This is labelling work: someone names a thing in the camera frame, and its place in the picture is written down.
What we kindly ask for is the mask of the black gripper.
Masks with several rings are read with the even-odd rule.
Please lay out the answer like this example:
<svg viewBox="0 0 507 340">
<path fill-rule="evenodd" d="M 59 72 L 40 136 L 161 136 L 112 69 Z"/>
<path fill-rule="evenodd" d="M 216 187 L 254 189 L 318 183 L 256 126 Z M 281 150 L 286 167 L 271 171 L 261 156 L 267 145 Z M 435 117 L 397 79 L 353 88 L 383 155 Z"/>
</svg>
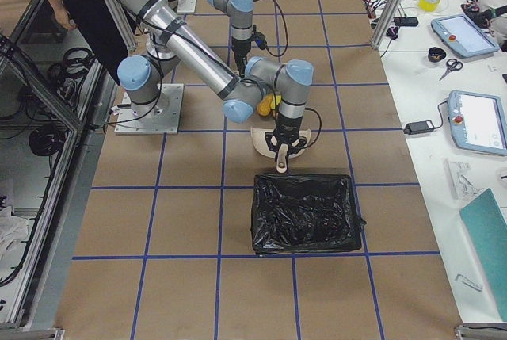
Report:
<svg viewBox="0 0 507 340">
<path fill-rule="evenodd" d="M 255 43 L 261 50 L 266 49 L 266 37 L 262 32 L 254 30 L 250 37 L 239 39 L 231 37 L 231 49 L 234 53 L 234 61 L 239 73 L 244 73 L 248 62 L 247 56 Z"/>
<path fill-rule="evenodd" d="M 307 138 L 299 134 L 303 117 L 290 118 L 283 113 L 276 116 L 276 127 L 273 132 L 264 134 L 268 149 L 277 158 L 282 144 L 288 145 L 287 155 L 296 155 L 307 145 Z"/>
</svg>

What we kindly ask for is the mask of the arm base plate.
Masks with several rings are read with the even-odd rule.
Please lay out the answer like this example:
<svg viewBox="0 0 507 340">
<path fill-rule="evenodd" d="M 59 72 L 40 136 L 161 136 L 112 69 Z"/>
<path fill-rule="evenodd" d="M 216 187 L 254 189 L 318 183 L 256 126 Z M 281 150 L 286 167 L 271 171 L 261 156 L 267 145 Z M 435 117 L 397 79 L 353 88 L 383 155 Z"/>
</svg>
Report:
<svg viewBox="0 0 507 340">
<path fill-rule="evenodd" d="M 197 0 L 178 0 L 177 12 L 179 14 L 195 13 Z"/>
<path fill-rule="evenodd" d="M 155 103 L 141 106 L 131 103 L 126 92 L 118 111 L 114 132 L 117 135 L 176 135 L 179 129 L 181 105 L 185 86 L 183 84 L 161 84 L 162 95 Z"/>
</svg>

